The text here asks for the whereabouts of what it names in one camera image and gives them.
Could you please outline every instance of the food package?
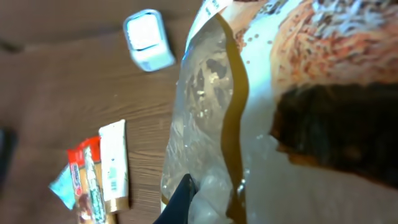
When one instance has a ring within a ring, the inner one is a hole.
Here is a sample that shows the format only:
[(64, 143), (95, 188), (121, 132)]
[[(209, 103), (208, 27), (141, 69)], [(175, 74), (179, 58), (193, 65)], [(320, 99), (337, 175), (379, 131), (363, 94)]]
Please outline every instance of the food package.
[(204, 1), (162, 174), (189, 223), (398, 223), (398, 2)]
[(75, 191), (79, 224), (115, 224), (106, 214), (102, 189), (100, 137), (83, 141), (68, 150), (70, 172)]

